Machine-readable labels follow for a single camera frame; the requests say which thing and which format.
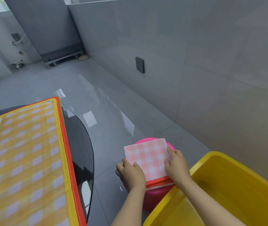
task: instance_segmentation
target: wall socket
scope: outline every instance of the wall socket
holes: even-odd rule
[[[145,72],[145,61],[139,57],[135,57],[135,61],[136,61],[136,69],[141,72],[142,74],[144,74]]]

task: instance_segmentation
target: glass table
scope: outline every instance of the glass table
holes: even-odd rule
[[[0,110],[0,115],[23,106]],[[88,221],[94,181],[94,156],[88,132],[80,119],[71,111],[62,108],[70,146],[76,183],[83,212]]]

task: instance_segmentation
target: yellow plastic bin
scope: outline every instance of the yellow plastic bin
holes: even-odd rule
[[[191,169],[192,179],[247,226],[268,226],[268,181],[220,152],[209,152]],[[144,226],[204,225],[176,186],[146,219]]]

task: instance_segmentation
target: pink plastic container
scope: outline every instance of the pink plastic container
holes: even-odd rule
[[[138,143],[144,143],[144,142],[148,142],[151,140],[157,140],[158,138],[144,138],[138,142],[136,142],[135,144]],[[167,142],[167,145],[173,150],[175,151],[175,148],[169,143]],[[158,205],[158,203],[162,200],[162,198],[171,190],[171,188],[174,185],[170,185],[170,186],[164,186],[164,187],[160,187],[154,190],[148,190],[145,192],[145,198],[143,200],[143,209],[147,212],[152,212],[153,209],[156,207],[156,205]]]

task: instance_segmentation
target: tile floor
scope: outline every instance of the tile floor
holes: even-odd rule
[[[54,95],[79,117],[91,138],[94,189],[88,226],[110,225],[127,196],[115,175],[124,146],[145,137],[166,138],[189,166],[210,151],[92,59],[70,60],[49,70],[39,62],[0,79],[0,110]]]

